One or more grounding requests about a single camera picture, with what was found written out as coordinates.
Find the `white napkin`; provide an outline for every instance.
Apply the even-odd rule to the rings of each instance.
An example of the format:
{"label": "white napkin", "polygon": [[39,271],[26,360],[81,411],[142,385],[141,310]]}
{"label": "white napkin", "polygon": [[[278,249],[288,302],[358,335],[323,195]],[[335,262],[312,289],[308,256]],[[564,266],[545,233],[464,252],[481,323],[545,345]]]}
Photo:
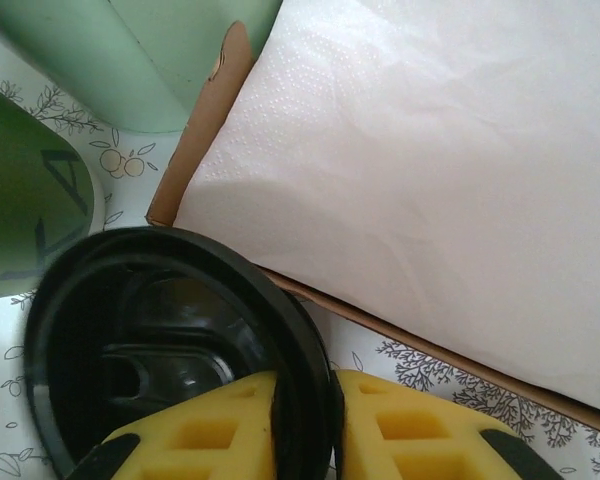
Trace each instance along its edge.
{"label": "white napkin", "polygon": [[176,226],[600,408],[600,0],[285,0]]}

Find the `black lid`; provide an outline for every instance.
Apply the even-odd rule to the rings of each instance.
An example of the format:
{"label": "black lid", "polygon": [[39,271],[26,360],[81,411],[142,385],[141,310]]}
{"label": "black lid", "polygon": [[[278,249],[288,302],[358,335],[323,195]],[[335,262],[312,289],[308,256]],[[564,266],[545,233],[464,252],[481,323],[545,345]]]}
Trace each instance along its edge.
{"label": "black lid", "polygon": [[293,297],[206,237],[140,227],[81,241],[42,279],[24,350],[30,409],[62,478],[116,428],[269,369],[278,478],[324,478],[333,386],[320,336]]}

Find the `green container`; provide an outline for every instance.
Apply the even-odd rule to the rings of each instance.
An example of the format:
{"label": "green container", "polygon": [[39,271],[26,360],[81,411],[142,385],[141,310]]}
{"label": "green container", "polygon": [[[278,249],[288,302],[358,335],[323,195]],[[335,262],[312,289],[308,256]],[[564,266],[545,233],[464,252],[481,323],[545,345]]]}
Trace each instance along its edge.
{"label": "green container", "polygon": [[34,288],[103,216],[102,191],[78,153],[0,93],[0,296]]}
{"label": "green container", "polygon": [[0,0],[0,37],[99,119],[183,129],[235,21],[260,54],[282,0]]}

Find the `cardboard box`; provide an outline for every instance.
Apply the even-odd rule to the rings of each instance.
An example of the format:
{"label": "cardboard box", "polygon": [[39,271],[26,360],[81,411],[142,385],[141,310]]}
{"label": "cardboard box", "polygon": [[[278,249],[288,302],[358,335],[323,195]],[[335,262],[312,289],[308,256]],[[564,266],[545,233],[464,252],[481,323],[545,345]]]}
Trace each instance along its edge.
{"label": "cardboard box", "polygon": [[[150,224],[173,225],[187,185],[224,124],[254,63],[244,25],[239,22],[233,24],[224,39],[216,68],[198,97],[151,202],[147,212],[147,221]],[[344,318],[600,430],[599,410],[504,375],[290,278],[269,270],[265,270],[265,273],[284,290],[305,297]]]}

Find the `green plastic object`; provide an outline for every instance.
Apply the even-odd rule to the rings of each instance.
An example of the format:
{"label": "green plastic object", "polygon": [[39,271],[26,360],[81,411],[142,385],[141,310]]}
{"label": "green plastic object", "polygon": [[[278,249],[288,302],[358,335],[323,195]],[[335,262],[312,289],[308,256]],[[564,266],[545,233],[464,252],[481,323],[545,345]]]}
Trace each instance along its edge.
{"label": "green plastic object", "polygon": [[34,288],[102,220],[98,187],[64,139],[0,93],[0,297]]}
{"label": "green plastic object", "polygon": [[254,56],[282,0],[0,0],[0,37],[97,118],[183,129],[235,21]]}

